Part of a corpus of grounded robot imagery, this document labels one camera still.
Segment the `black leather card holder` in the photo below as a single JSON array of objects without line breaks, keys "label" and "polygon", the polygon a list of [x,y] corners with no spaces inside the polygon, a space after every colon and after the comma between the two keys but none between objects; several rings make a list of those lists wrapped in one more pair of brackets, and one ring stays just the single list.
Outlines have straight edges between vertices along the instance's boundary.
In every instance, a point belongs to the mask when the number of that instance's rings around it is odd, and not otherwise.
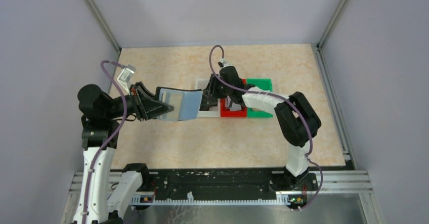
[{"label": "black leather card holder", "polygon": [[173,92],[173,93],[181,93],[181,94],[195,94],[202,96],[202,89],[179,89],[179,88],[171,88],[171,87],[160,87],[156,88],[155,98],[160,99],[161,94],[163,92]]}]

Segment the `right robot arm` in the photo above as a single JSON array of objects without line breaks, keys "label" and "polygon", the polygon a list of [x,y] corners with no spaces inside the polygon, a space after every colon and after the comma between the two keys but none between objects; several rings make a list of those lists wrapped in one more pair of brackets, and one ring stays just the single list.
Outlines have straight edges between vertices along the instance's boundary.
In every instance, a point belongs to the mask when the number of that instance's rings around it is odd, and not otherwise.
[{"label": "right robot arm", "polygon": [[297,185],[307,176],[308,158],[321,120],[303,93],[281,96],[244,83],[234,66],[225,66],[218,74],[212,73],[207,88],[209,97],[228,99],[240,107],[275,116],[283,136],[290,143],[285,166],[288,182]]}]

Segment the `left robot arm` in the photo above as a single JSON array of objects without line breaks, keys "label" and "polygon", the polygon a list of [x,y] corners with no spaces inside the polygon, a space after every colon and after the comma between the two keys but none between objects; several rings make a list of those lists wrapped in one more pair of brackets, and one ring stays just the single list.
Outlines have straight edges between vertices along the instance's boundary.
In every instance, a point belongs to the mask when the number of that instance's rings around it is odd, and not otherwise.
[{"label": "left robot arm", "polygon": [[119,131],[130,115],[139,121],[155,119],[173,111],[173,106],[156,99],[142,82],[131,85],[130,94],[111,98],[95,84],[77,94],[81,118],[84,175],[73,223],[123,223],[130,201],[139,189],[151,186],[145,163],[127,164],[111,195],[108,181],[117,148]]}]

